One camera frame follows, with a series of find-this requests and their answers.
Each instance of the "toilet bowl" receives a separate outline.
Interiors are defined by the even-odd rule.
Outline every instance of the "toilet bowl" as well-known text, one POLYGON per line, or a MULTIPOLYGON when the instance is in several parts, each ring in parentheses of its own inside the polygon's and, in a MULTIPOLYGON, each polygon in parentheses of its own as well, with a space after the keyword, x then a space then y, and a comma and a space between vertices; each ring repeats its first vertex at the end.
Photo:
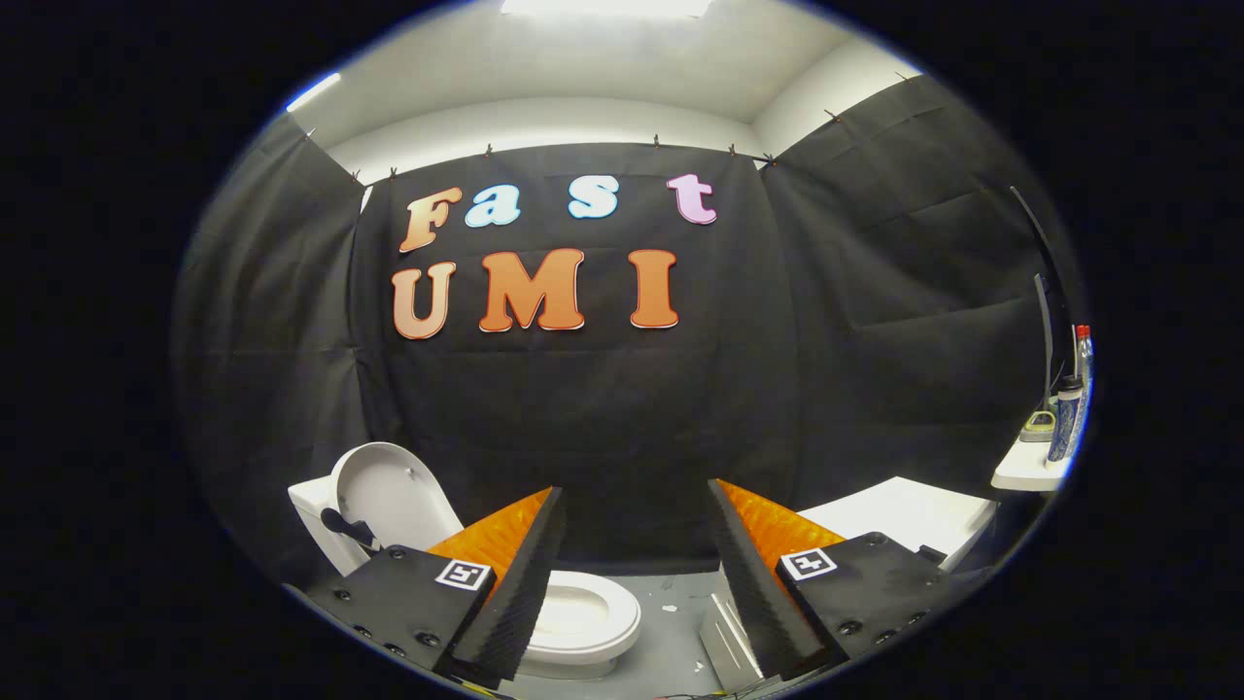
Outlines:
POLYGON ((613 670, 639 638, 639 602, 598 576, 555 571, 519 673, 591 679, 613 670))
MULTIPOLYGON (((408 450, 389 443, 361 445, 332 474, 289 487, 290 500, 320 550, 341 576, 371 558, 352 537, 330 531, 325 509, 347 523, 366 523, 373 550, 401 545, 427 551, 463 530, 440 484, 408 450)), ((639 602, 598 576, 555 571, 519 673, 592 679, 613 670, 639 637, 639 602)))

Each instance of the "black cloth backdrop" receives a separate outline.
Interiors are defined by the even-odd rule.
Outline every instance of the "black cloth backdrop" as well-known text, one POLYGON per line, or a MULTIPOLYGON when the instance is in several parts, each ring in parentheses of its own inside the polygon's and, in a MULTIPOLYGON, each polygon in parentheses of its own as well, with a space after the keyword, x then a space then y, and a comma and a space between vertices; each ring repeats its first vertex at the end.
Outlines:
POLYGON ((177 405, 204 496, 265 572, 332 572, 286 489, 367 441, 346 280, 363 187, 282 114, 239 158, 182 262, 177 405))
MULTIPOLYGON (((975 113, 927 77, 889 87, 756 170, 699 148, 572 144, 460 158, 362 188, 287 118, 209 206, 178 290, 183 419, 209 500, 244 550, 294 583, 323 571, 285 489, 386 440, 417 454, 464 523, 562 486, 562 568, 715 567, 704 480, 804 509, 906 476, 985 497, 1044 379, 1033 275, 1066 290, 1055 329, 1087 322, 1052 203, 975 113), (713 185, 710 225, 667 179, 713 185), (570 182, 611 174, 617 209, 575 219, 570 182), (520 190, 508 225, 466 226, 475 193, 520 190), (407 204, 463 199, 398 252, 407 204), (585 252, 575 331, 484 333, 484 255, 529 274, 585 252), (631 250, 678 256, 677 326, 641 329, 631 250), (444 327, 407 339, 391 276, 453 261, 444 327)), ((430 305, 419 280, 415 310, 430 305)), ((1070 338, 1055 343, 1066 359, 1070 338)))
MULTIPOLYGON (((363 209, 351 270, 351 317, 371 425, 437 475, 464 523, 545 486, 565 489, 566 566, 684 567, 709 561, 700 497, 723 477, 780 501, 795 463, 795 334, 784 255, 750 158, 698 148, 576 144, 463 158, 377 183, 363 209), (671 178, 713 185, 710 225, 682 218, 671 178), (571 180, 618 179, 617 209, 567 211, 571 180), (470 199, 519 188, 521 214, 470 228, 470 199), (463 190, 437 239, 407 254, 407 204, 463 190), (518 252, 534 275, 549 250, 575 247, 585 326, 485 333, 490 252, 518 252), (678 325, 641 329, 632 250, 672 251, 678 325), (452 260, 448 318, 412 341, 393 327, 393 272, 452 260)), ((430 307, 428 281, 415 308, 430 307)))

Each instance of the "letter s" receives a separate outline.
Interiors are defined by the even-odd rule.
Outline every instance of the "letter s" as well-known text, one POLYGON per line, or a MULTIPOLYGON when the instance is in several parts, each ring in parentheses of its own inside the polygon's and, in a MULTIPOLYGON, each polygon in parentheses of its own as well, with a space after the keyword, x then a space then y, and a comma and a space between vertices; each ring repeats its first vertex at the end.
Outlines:
POLYGON ((570 183, 570 215, 576 219, 601 219, 618 206, 618 180, 613 175, 583 175, 570 183))

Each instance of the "orange letter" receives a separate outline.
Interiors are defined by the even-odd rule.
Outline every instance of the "orange letter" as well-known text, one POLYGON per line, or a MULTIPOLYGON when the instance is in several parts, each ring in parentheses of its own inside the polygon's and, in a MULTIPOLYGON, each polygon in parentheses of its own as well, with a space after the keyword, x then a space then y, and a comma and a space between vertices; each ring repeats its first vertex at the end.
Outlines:
POLYGON ((493 252, 484 257, 488 270, 488 313, 480 318, 484 332, 505 332, 514 320, 505 312, 509 300, 519 325, 527 327, 544 300, 540 327, 545 329, 575 329, 583 327, 583 315, 578 312, 576 276, 583 251, 573 247, 551 250, 536 270, 527 276, 522 260, 514 252, 493 252))
POLYGON ((432 311, 425 318, 414 315, 414 283, 419 281, 422 272, 402 270, 393 275, 393 327, 403 337, 425 339, 440 332, 445 325, 445 313, 449 312, 449 275, 457 269, 458 265, 453 262, 437 262, 428 267, 428 276, 432 277, 432 311))
POLYGON ((669 266, 678 261, 669 250, 636 250, 627 255, 638 274, 639 300, 631 313, 634 327, 674 327, 678 311, 669 306, 669 266))
POLYGON ((432 233, 432 226, 444 225, 445 219, 449 218, 449 204, 462 198, 463 190, 450 187, 444 191, 411 201, 411 205, 407 206, 407 210, 411 211, 411 223, 406 229, 406 240, 397 249, 398 252, 409 252, 435 240, 437 234, 432 233))

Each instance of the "ceiling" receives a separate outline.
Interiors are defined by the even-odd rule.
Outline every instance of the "ceiling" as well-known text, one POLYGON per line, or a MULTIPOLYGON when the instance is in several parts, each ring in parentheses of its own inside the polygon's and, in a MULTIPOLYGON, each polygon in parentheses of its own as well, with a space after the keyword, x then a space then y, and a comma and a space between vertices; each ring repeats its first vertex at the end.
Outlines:
POLYGON ((610 97, 751 123, 851 37, 781 0, 713 0, 699 19, 503 15, 462 2, 399 27, 294 116, 331 148, 429 112, 525 97, 610 97))

